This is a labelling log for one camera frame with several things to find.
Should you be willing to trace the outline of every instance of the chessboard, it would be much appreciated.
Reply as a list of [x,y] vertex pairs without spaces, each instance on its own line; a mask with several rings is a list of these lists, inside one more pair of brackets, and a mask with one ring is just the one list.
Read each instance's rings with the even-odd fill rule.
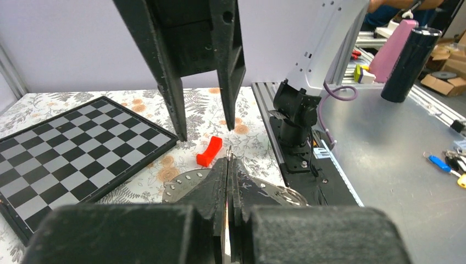
[[99,200],[176,142],[97,98],[0,140],[0,212],[27,244],[51,210]]

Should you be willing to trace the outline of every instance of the blue shirt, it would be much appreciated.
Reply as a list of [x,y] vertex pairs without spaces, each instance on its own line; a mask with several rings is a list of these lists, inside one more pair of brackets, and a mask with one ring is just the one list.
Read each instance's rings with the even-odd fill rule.
[[[384,26],[390,22],[390,20],[398,14],[400,9],[389,7],[387,5],[381,5],[375,12],[365,15],[364,23],[372,26]],[[429,10],[418,10],[413,13],[414,20],[419,22],[419,26],[425,26],[430,17],[434,14],[434,9]]]

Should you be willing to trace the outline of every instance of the flower pattern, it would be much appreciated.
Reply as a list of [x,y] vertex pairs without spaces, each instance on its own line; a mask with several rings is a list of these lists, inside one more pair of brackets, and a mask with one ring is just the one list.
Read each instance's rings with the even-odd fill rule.
[[[178,142],[164,156],[153,161],[101,199],[100,204],[157,203],[162,201],[164,183],[180,173],[200,169],[196,155],[206,150],[212,136],[223,139],[217,158],[232,146],[252,176],[283,185],[278,164],[249,87],[240,90],[236,102],[235,130],[228,131],[220,89],[185,89],[188,141]],[[141,114],[174,133],[171,119],[157,90],[29,93],[0,117],[0,138],[56,116],[99,96]],[[20,263],[25,248],[0,214],[0,263]]]

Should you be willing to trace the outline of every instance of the blue handle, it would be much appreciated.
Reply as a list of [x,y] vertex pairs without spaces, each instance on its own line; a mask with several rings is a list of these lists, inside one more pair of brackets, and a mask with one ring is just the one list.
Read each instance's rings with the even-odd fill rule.
[[437,165],[440,169],[442,169],[442,171],[448,172],[448,173],[451,171],[451,168],[447,164],[445,164],[440,158],[435,157],[434,155],[430,155],[429,160],[433,164]]

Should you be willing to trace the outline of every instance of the black tumbler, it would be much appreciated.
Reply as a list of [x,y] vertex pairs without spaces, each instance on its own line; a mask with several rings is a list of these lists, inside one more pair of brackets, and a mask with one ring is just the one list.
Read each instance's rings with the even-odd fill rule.
[[382,90],[383,99],[405,101],[441,35],[440,30],[430,27],[413,28]]

